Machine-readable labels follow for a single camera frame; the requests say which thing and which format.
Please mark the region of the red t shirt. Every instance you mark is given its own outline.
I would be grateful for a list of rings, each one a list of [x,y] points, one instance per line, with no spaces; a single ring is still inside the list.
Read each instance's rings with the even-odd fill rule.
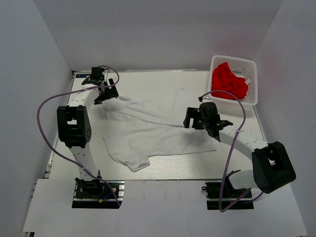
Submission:
[[[235,98],[230,95],[232,94],[237,99],[242,100],[247,95],[248,85],[245,82],[245,78],[235,76],[229,64],[225,62],[214,69],[212,73],[211,90],[221,90],[221,92],[213,92],[211,95],[214,97],[235,100]]]

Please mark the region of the white t shirt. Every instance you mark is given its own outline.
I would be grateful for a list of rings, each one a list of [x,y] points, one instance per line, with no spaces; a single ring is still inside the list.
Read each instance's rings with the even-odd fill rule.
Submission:
[[[144,101],[126,96],[105,101],[103,140],[110,157],[137,172],[153,156],[214,151],[214,141],[204,130],[184,128],[187,108],[198,105],[186,88]]]

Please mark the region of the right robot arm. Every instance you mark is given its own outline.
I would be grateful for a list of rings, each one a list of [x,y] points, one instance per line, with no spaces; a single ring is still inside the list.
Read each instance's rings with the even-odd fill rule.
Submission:
[[[228,120],[222,120],[213,102],[198,108],[187,108],[184,127],[205,130],[218,142],[230,145],[252,162],[252,169],[230,173],[223,184],[223,192],[236,196],[241,189],[260,189],[269,194],[296,180],[296,173],[285,146],[268,143],[243,132]]]

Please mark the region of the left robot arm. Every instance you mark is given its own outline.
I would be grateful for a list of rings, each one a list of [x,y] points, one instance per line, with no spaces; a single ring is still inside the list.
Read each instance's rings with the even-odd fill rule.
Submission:
[[[85,78],[81,88],[75,92],[74,98],[65,106],[57,108],[57,126],[59,140],[65,144],[74,156],[74,162],[79,167],[79,178],[90,181],[87,191],[93,197],[99,197],[104,192],[104,184],[99,182],[101,173],[93,160],[89,142],[92,138],[92,128],[88,110],[92,105],[118,98],[116,84],[119,81],[108,78],[109,72],[116,72],[107,66],[91,68],[91,74]]]

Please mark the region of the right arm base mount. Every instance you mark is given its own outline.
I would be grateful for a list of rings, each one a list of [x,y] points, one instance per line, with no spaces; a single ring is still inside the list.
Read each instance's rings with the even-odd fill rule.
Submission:
[[[219,209],[219,194],[221,182],[207,182],[202,186],[201,190],[206,194],[206,203],[208,210]],[[234,189],[227,181],[224,184],[222,196],[222,208],[225,209],[228,205],[233,203],[238,197],[243,195],[247,189]],[[240,201],[234,204],[230,210],[251,210],[254,209],[252,200],[252,193],[248,192]]]

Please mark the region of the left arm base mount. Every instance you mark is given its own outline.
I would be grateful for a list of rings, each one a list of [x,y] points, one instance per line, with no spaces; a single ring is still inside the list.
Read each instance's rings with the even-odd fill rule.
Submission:
[[[108,187],[98,180],[84,181],[76,178],[72,208],[74,209],[119,209],[124,195],[124,181],[109,182]]]

